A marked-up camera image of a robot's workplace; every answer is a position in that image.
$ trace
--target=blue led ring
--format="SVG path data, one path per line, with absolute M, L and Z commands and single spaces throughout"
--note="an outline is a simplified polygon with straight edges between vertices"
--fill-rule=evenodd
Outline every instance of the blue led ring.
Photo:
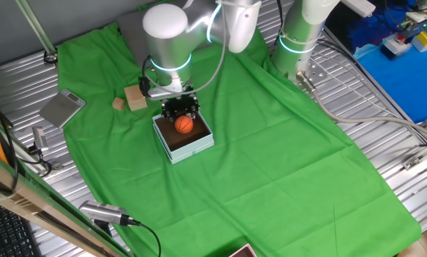
M 206 34 L 207 34 L 207 41 L 209 43 L 212 43 L 212 41 L 211 41 L 212 25 L 214 24 L 215 17 L 218 14 L 218 12 L 220 11 L 220 9 L 221 9 L 221 4 L 218 4 L 218 6 L 216 6 L 215 10 L 213 10 L 213 13 L 212 13 L 212 16 L 210 18 L 209 24 L 207 25 L 207 33 Z
M 190 57 L 188 57 L 188 60 L 186 60 L 185 64 L 182 64 L 181 66 L 179 66 L 179 67 L 177 67 L 177 68 L 167 69 L 167 68 L 163 68 L 163 67 L 160 67 L 160 66 L 156 65 L 156 64 L 155 64 L 155 62 L 154 62 L 154 60 L 153 60 L 153 59 L 150 59 L 151 63 L 152 63 L 152 64 L 153 64 L 157 69 L 160 69 L 160 70 L 162 70 L 162 71 L 178 71 L 179 69 L 182 69 L 183 67 L 187 66 L 187 65 L 190 63 L 190 60 L 191 60 L 191 54 L 190 54 Z
M 290 52 L 294 52 L 295 54 L 305 54 L 305 53 L 308 53 L 308 52 L 312 51 L 312 50 L 315 48 L 315 46 L 313 46 L 313 47 L 312 47 L 311 49 L 309 49 L 309 50 L 305 50 L 305 51 L 297 51 L 297 50 L 293 50 L 293 49 L 291 49 L 291 48 L 287 47 L 287 46 L 283 43 L 283 41 L 282 41 L 282 37 L 281 37 L 281 36 L 278 36 L 278 39 L 280 39 L 280 44 L 282 44 L 282 46 L 283 46 L 286 50 L 288 50 L 288 51 L 290 51 Z

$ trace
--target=metal grating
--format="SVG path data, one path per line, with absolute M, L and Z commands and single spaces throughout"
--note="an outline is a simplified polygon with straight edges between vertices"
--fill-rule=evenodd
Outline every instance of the metal grating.
M 53 171 L 45 180 L 78 208 L 84 201 L 94 200 L 94 197 L 69 155 L 63 131 L 38 115 L 39 109 L 58 93 L 58 70 L 54 65 L 44 64 L 43 55 L 34 54 L 0 67 L 0 109 L 14 123 L 12 133 L 25 146 L 32 145 L 34 141 L 32 126 L 44 128 L 50 145 L 50 153 L 44 158 L 63 165 L 62 171 Z M 45 257 L 90 256 L 33 223 L 31 228 L 35 243 Z M 129 251 L 113 227 L 111 232 L 114 239 Z
M 292 1 L 283 1 L 286 13 Z M 280 28 L 280 18 L 275 0 L 264 0 L 258 16 L 258 28 L 268 46 L 271 46 Z M 336 115 L 358 118 L 397 114 L 398 106 L 386 100 L 386 93 L 378 90 L 358 75 L 356 68 L 339 53 L 317 46 L 313 60 L 330 74 L 342 81 L 327 76 L 316 84 L 322 101 Z M 43 126 L 50 145 L 46 160 L 59 161 L 62 171 L 53 172 L 46 178 L 55 190 L 68 199 L 75 207 L 86 200 L 94 200 L 88 186 L 66 146 L 63 131 L 51 125 L 38 115 L 44 106 L 58 91 L 57 69 L 45 65 L 43 53 L 0 67 L 0 109 L 15 124 L 13 133 L 26 146 L 32 144 L 32 126 Z M 427 229 L 427 161 L 406 171 L 401 163 L 420 149 L 421 142 L 405 127 L 389 122 L 369 124 L 338 124 L 361 148 L 371 160 L 378 172 L 394 190 L 397 197 L 409 212 Z M 41 253 L 45 257 L 90 256 L 80 248 L 55 236 L 54 234 L 31 225 Z M 114 239 L 126 250 L 118 233 L 111 228 Z

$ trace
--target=gray cable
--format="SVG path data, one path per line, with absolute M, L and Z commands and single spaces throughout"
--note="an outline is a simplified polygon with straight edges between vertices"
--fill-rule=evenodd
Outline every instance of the gray cable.
M 316 91 L 313 91 L 312 94 L 313 94 L 313 97 L 315 98 L 315 100 L 317 101 L 318 105 L 320 106 L 320 108 L 326 114 L 328 114 L 328 116 L 331 117 L 331 119 L 334 119 L 334 120 L 337 120 L 340 122 L 345 122 L 345 123 L 361 123 L 361 122 L 372 122 L 372 121 L 392 121 L 392 122 L 398 122 L 400 124 L 404 124 L 407 126 L 411 126 L 412 128 L 414 128 L 414 129 L 420 131 L 421 133 L 424 133 L 427 135 L 427 129 L 426 128 L 419 126 L 415 123 L 412 123 L 410 121 L 406 121 L 404 119 L 399 119 L 399 118 L 394 118 L 394 117 L 370 117 L 370 118 L 364 118 L 364 119 L 341 118 L 339 116 L 332 114 L 330 111 L 328 111 L 328 109 L 321 102 L 320 96 L 318 96 L 318 93 Z
M 192 94 L 192 93 L 196 93 L 197 91 L 200 91 L 201 89 L 205 88 L 206 86 L 208 86 L 213 79 L 216 77 L 217 73 L 220 71 L 221 65 L 223 64 L 223 60 L 225 57 L 225 52 L 226 52 L 226 17 L 225 17 L 225 9 L 221 8 L 221 15 L 223 16 L 223 48 L 221 50 L 221 57 L 220 57 L 220 61 L 218 63 L 218 66 L 216 67 L 215 72 L 213 73 L 212 77 L 201 87 L 199 87 L 198 89 L 194 89 L 191 91 L 186 91 L 186 92 L 174 92 L 168 89 L 163 88 L 161 85 L 159 85 L 158 83 L 156 83 L 153 79 L 151 79 L 149 77 L 149 75 L 147 75 L 147 73 L 145 73 L 145 77 L 156 87 L 159 87 L 160 89 L 172 93 L 171 96 L 181 96 L 181 95 L 185 95 L 185 94 Z

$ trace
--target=metal bracket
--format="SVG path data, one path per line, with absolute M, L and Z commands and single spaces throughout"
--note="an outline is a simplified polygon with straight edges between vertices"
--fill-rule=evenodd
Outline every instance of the metal bracket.
M 60 162 L 52 163 L 51 169 L 54 171 L 60 171 L 63 169 L 63 165 Z
M 39 23 L 39 20 L 37 19 L 36 14 L 34 14 L 33 9 L 29 6 L 28 1 L 15 0 L 15 2 L 19 5 L 21 12 L 25 16 L 29 25 L 33 28 L 34 33 L 36 33 L 36 36 L 39 38 L 42 46 L 45 48 L 46 54 L 44 54 L 44 62 L 56 64 L 58 61 L 57 50 L 42 28 L 42 25 Z
M 306 75 L 308 77 L 308 80 L 312 82 L 312 84 L 314 85 L 324 81 L 328 76 L 328 74 L 318 64 L 315 64 L 313 61 L 308 62 L 308 69 L 307 69 Z
M 171 84 L 168 86 L 162 86 L 160 88 L 149 89 L 150 100 L 161 100 L 171 97 L 177 97 L 177 93 L 181 93 L 184 90 L 180 79 L 172 79 Z
M 409 169 L 424 162 L 425 160 L 427 160 L 427 147 L 414 154 L 412 157 L 408 158 L 402 163 L 402 165 L 408 171 Z

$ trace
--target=black cable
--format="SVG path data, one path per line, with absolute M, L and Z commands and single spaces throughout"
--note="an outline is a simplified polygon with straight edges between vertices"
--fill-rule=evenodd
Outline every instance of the black cable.
M 143 225 L 141 222 L 139 222 L 139 221 L 136 221 L 136 220 L 133 220 L 133 219 L 129 219 L 128 220 L 128 222 L 129 222 L 129 225 L 135 225 L 135 226 L 141 226 L 141 227 L 143 227 L 143 228 L 146 228 L 148 231 L 150 231 L 153 235 L 154 235 L 154 237 L 155 237 L 155 239 L 156 239 L 156 242 L 158 243 L 158 257 L 161 257 L 161 244 L 160 244 L 160 242 L 159 242 L 159 238 L 158 238 L 158 236 L 156 235 L 156 233 L 155 233 L 155 231 L 153 231 L 151 228 L 149 228 L 148 226 L 145 226 L 145 225 Z
M 27 164 L 40 164 L 42 163 L 42 158 L 39 157 L 38 161 L 27 161 L 25 159 L 19 158 L 20 161 L 27 163 Z
M 143 225 L 142 223 L 139 223 L 139 225 L 138 225 L 138 226 L 141 226 L 141 227 L 143 227 L 143 228 L 146 228 L 148 231 L 150 231 L 150 232 L 155 236 L 156 242 L 158 242 L 158 257 L 161 257 L 161 244 L 160 244 L 160 242 L 159 242 L 159 238 L 158 238 L 158 236 L 156 235 L 155 231 L 153 231 L 153 230 L 152 230 L 151 228 L 149 228 L 148 226 Z
M 11 134 L 9 133 L 9 129 L 6 125 L 6 121 L 9 121 L 9 120 L 7 120 L 6 117 L 4 117 L 4 115 L 0 112 L 0 122 L 1 122 L 1 125 L 3 127 L 4 133 L 6 134 L 7 141 L 9 144 L 9 149 L 10 149 L 10 154 L 9 154 L 9 156 L 7 156 L 7 161 L 9 162 L 9 165 L 10 165 L 10 163 L 11 163 L 10 160 L 12 160 L 12 163 L 14 165 L 14 170 L 15 170 L 14 181 L 12 182 L 12 185 L 11 185 L 11 192 L 15 193 L 15 188 L 16 188 L 16 185 L 17 185 L 18 180 L 19 180 L 19 162 L 16 159 L 14 143 L 12 142 L 12 137 L 11 137 Z
M 11 196 L 12 195 L 12 191 L 10 191 L 9 189 L 5 189 L 5 188 L 0 188 L 0 193 L 2 193 L 5 196 Z
M 17 183 L 19 181 L 19 162 L 16 159 L 14 142 L 12 141 L 11 134 L 9 133 L 9 130 L 7 129 L 6 124 L 4 123 L 4 118 L 3 118 L 3 115 L 2 115 L 1 112 L 0 112 L 0 122 L 1 122 L 1 125 L 2 125 L 3 129 L 4 129 L 4 133 L 6 134 L 7 141 L 8 141 L 8 144 L 9 144 L 9 148 L 11 150 L 10 158 L 12 159 L 12 162 L 14 164 L 15 174 L 14 174 L 14 181 L 12 182 L 12 186 L 11 186 L 11 192 L 15 193 L 15 188 L 16 188 L 16 185 L 17 185 Z
M 277 44 L 278 36 L 280 36 L 281 30 L 283 28 L 283 8 L 282 8 L 282 2 L 281 0 L 276 0 L 277 7 L 278 7 L 278 15 L 280 16 L 280 29 L 278 30 L 277 38 L 274 41 L 274 45 Z
M 24 162 L 24 163 L 27 163 L 27 164 L 43 163 L 47 167 L 47 172 L 44 175 L 42 175 L 41 178 L 45 178 L 51 173 L 51 170 L 52 170 L 51 164 L 48 161 L 45 161 L 44 156 L 42 156 L 41 154 L 39 154 L 39 160 L 38 161 L 27 161 L 27 160 L 24 160 L 22 158 L 19 158 L 19 160 Z
M 399 25 L 399 23 L 394 19 L 393 15 L 391 15 L 390 9 L 388 8 L 388 0 L 383 0 L 385 2 L 385 9 L 388 15 L 390 16 L 390 19 L 394 22 L 394 24 Z
M 42 175 L 41 178 L 47 177 L 51 173 L 51 170 L 52 170 L 50 163 L 48 163 L 46 161 L 43 161 L 43 162 L 45 163 L 45 165 L 47 165 L 47 172 L 44 175 Z
M 408 11 L 406 11 L 406 10 L 401 10 L 401 9 L 395 9 L 395 8 L 391 8 L 391 9 L 396 10 L 396 11 L 403 11 L 403 12 L 420 12 L 420 11 L 426 11 L 426 10 L 427 10 L 427 8 L 420 9 L 420 10 L 416 10 L 416 9 L 414 9 L 414 10 L 408 10 Z
M 278 15 L 280 15 L 280 27 L 283 27 L 283 8 L 282 8 L 282 2 L 280 0 L 276 0 L 277 7 L 278 7 Z

